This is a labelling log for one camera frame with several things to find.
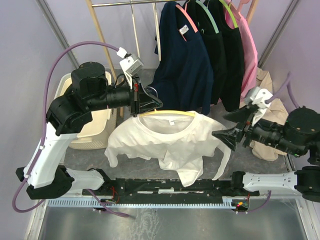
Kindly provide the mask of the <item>white t shirt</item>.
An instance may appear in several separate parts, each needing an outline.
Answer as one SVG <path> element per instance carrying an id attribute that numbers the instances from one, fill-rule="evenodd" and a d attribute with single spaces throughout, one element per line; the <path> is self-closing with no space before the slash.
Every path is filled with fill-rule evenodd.
<path id="1" fill-rule="evenodd" d="M 118 165 L 118 155 L 130 159 L 157 159 L 159 167 L 176 171 L 184 187 L 189 187 L 204 172 L 204 157 L 213 157 L 219 149 L 222 159 L 214 180 L 219 179 L 230 159 L 231 149 L 216 137 L 213 131 L 225 126 L 208 116 L 195 113 L 186 115 L 155 114 L 130 117 L 122 122 L 108 138 L 105 156 L 109 165 Z"/>

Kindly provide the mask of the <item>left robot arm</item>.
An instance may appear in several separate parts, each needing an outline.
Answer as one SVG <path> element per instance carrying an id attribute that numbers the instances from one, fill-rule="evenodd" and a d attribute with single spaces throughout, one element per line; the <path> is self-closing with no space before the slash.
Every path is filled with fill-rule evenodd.
<path id="1" fill-rule="evenodd" d="M 163 106 L 142 86 L 137 75 L 134 80 L 133 87 L 110 85 L 105 68 L 98 62 L 83 63 L 71 73 L 72 84 L 51 102 L 45 115 L 46 136 L 35 165 L 16 170 L 18 178 L 28 182 L 30 199 L 56 199 L 78 190 L 92 190 L 99 195 L 110 191 L 110 178 L 102 169 L 73 170 L 60 161 L 70 143 L 93 120 L 93 112 L 128 106 L 135 117 Z"/>

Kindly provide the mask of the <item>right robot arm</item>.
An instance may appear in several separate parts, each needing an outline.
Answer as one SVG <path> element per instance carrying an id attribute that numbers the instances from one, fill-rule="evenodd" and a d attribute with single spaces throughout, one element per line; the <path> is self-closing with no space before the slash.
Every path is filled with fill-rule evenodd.
<path id="1" fill-rule="evenodd" d="M 254 121 L 260 109 L 250 103 L 224 115 L 236 123 L 230 129 L 213 131 L 212 135 L 232 151 L 238 143 L 247 147 L 256 141 L 294 157 L 309 154 L 310 166 L 301 170 L 279 174 L 257 174 L 236 171 L 232 174 L 229 189 L 236 196 L 244 192 L 288 191 L 301 194 L 308 201 L 320 201 L 320 115 L 305 106 L 293 110 L 283 125 L 266 119 Z"/>

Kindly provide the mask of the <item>yellow hanger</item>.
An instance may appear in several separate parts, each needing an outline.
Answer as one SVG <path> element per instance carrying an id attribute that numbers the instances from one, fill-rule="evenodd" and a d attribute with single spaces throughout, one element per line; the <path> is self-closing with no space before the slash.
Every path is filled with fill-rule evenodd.
<path id="1" fill-rule="evenodd" d="M 153 95 L 158 97 L 158 92 L 154 87 L 146 86 L 145 88 L 149 89 Z M 149 112 L 141 112 L 137 115 L 137 118 L 142 118 L 146 116 L 151 115 L 183 115 L 183 116 L 189 116 L 189 117 L 195 117 L 196 114 L 193 112 L 187 112 L 187 111 L 178 111 L 178 110 L 158 110 L 154 109 L 153 111 Z"/>

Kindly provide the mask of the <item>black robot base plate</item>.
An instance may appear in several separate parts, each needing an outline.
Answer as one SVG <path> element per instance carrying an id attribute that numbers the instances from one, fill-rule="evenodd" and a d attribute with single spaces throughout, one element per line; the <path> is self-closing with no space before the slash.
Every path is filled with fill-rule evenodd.
<path id="1" fill-rule="evenodd" d="M 258 197 L 260 192 L 245 190 L 232 180 L 198 179 L 183 186 L 179 179 L 117 178 L 109 180 L 93 193 L 118 204 L 197 204 L 222 203 L 223 197 Z"/>

